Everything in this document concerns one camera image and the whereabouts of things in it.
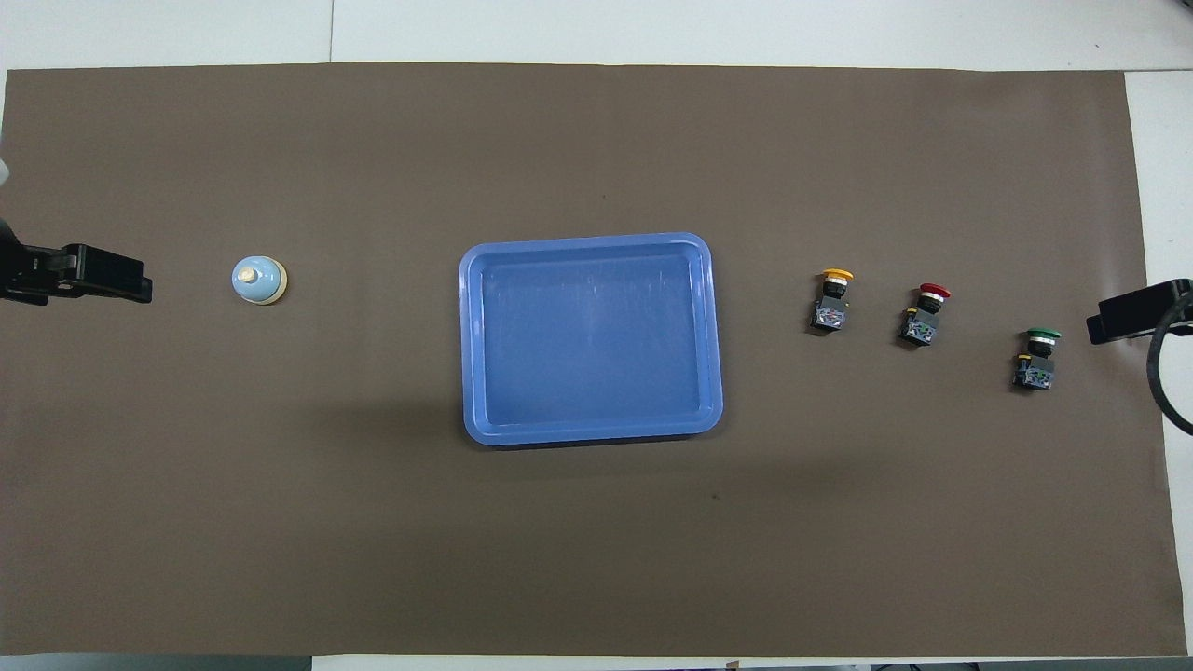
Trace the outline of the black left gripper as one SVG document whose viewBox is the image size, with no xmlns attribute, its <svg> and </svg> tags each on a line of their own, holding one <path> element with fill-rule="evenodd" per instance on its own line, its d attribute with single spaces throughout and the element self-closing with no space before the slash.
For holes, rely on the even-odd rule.
<svg viewBox="0 0 1193 671">
<path fill-rule="evenodd" d="M 58 261 L 64 258 L 61 275 Z M 1 220 L 1 297 L 47 306 L 51 297 L 99 296 L 150 303 L 153 281 L 144 261 L 89 245 L 47 248 L 24 245 Z"/>
</svg>

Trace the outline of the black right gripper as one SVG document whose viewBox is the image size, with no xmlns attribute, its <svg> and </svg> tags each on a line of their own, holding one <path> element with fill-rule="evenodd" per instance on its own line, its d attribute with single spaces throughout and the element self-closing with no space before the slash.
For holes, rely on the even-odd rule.
<svg viewBox="0 0 1193 671">
<path fill-rule="evenodd" d="M 1172 308 L 1175 313 L 1169 333 L 1192 336 L 1192 281 L 1180 279 L 1176 284 L 1179 296 L 1175 301 L 1172 283 L 1152 284 L 1100 301 L 1092 318 L 1086 319 L 1092 345 L 1151 336 L 1160 319 Z"/>
</svg>

